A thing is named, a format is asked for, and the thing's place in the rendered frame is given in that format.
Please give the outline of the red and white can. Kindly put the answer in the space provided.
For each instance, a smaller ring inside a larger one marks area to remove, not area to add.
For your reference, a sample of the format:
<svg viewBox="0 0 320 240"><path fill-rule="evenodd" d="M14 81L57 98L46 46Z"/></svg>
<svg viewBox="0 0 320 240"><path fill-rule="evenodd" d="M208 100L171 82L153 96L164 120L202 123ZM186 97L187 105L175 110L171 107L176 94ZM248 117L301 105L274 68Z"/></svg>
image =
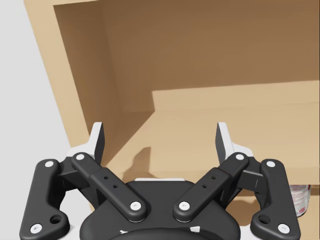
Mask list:
<svg viewBox="0 0 320 240"><path fill-rule="evenodd" d="M297 217L306 213L311 196L311 185L290 185L290 192Z"/></svg>

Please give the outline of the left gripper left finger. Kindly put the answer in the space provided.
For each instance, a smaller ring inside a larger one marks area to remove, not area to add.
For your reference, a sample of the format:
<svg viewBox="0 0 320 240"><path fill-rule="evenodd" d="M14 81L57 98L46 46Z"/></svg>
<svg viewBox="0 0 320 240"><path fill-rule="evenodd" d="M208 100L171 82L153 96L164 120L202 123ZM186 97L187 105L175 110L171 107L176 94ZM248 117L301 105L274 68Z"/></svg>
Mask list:
<svg viewBox="0 0 320 240"><path fill-rule="evenodd" d="M94 206L109 201L128 221L148 215L147 204L111 170L101 166L105 147L102 122L95 122L87 143L71 148L64 161L40 161L33 174L19 237L22 240L58 240L70 230L60 210L67 191L77 189Z"/></svg>

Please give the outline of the pale wooden shelf unit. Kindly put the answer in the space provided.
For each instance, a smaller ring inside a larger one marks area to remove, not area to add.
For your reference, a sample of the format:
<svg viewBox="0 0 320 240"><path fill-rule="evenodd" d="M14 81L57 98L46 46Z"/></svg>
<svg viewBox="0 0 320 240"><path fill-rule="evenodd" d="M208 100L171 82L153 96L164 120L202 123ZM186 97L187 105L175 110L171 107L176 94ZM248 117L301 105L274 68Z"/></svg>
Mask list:
<svg viewBox="0 0 320 240"><path fill-rule="evenodd" d="M320 184L320 0L24 0L68 141L124 181L196 182L218 122Z"/></svg>

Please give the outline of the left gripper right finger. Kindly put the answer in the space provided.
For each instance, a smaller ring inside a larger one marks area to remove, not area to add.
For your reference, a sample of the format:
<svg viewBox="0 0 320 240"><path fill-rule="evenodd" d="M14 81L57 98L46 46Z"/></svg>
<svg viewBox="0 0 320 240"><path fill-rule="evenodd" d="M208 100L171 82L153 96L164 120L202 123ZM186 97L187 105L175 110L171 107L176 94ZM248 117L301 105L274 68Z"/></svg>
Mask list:
<svg viewBox="0 0 320 240"><path fill-rule="evenodd" d="M258 162L249 148L232 142L225 122L217 123L215 146L219 166L208 171L174 203L174 218L188 223L213 200L226 208L245 189L254 192L260 206L250 223L254 236L262 240L300 239L300 226L282 162L275 159Z"/></svg>

